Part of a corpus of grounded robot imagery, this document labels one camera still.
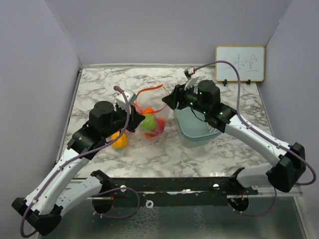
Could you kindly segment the green fruit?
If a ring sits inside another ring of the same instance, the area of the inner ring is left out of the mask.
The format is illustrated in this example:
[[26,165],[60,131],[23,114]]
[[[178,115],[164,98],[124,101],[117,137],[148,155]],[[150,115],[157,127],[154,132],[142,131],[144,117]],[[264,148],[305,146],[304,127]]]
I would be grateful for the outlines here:
[[155,117],[151,114],[144,115],[145,119],[140,123],[140,127],[144,131],[153,131],[156,127]]

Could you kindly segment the orange fruit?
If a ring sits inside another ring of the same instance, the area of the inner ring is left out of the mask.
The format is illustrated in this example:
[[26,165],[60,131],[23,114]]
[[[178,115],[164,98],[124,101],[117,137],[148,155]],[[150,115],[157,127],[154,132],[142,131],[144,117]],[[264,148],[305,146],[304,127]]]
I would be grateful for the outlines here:
[[143,110],[143,114],[144,115],[147,115],[147,114],[154,115],[155,111],[152,108],[146,108],[145,110]]

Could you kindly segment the red bell pepper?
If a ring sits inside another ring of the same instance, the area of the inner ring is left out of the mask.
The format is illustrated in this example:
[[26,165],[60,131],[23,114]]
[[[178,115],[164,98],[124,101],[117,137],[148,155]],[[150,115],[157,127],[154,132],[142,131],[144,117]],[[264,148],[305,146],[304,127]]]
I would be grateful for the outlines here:
[[154,130],[151,131],[149,137],[159,136],[164,131],[164,128],[166,125],[166,119],[165,118],[155,118],[155,120],[156,120],[156,127]]

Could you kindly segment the yellow bell pepper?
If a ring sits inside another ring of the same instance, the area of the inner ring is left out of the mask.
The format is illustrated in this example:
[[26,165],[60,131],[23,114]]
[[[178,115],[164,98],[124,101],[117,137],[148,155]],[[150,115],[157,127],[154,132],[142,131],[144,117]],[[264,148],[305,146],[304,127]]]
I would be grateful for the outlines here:
[[[120,132],[116,132],[113,135],[111,135],[111,140],[116,139],[119,136]],[[112,144],[112,147],[115,149],[123,149],[128,145],[128,139],[125,133]]]

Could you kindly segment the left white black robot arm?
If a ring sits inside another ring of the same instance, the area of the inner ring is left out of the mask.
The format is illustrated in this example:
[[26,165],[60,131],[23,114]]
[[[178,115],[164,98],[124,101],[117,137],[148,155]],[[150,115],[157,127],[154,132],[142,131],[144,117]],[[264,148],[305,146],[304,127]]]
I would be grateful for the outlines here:
[[128,187],[114,188],[111,179],[96,170],[78,186],[66,190],[74,176],[86,166],[94,156],[119,138],[107,141],[115,133],[120,136],[126,130],[134,132],[145,116],[136,111],[131,103],[99,101],[89,112],[89,119],[73,133],[67,148],[59,161],[29,195],[16,198],[12,207],[22,216],[20,233],[23,238],[32,236],[24,233],[24,223],[28,222],[35,233],[46,236],[53,232],[63,216],[73,207],[91,196],[106,196],[118,190],[128,191]]

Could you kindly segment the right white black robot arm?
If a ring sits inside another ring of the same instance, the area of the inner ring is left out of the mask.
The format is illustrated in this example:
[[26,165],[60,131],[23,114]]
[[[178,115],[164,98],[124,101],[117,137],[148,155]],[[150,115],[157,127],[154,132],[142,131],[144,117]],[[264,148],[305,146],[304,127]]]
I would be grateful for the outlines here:
[[203,80],[188,89],[176,85],[162,101],[172,110],[191,108],[202,113],[209,126],[242,141],[268,161],[267,166],[240,168],[233,173],[229,189],[235,195],[251,186],[273,186],[287,193],[306,170],[305,148],[301,144],[276,139],[248,122],[221,102],[220,89],[212,80]]

